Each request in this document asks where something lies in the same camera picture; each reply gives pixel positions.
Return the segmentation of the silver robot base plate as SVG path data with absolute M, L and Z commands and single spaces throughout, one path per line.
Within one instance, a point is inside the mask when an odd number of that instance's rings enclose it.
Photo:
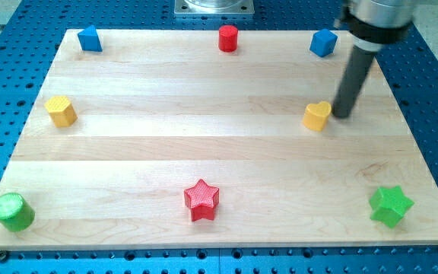
M 254 14 L 253 0 L 175 0 L 174 13 L 180 15 Z

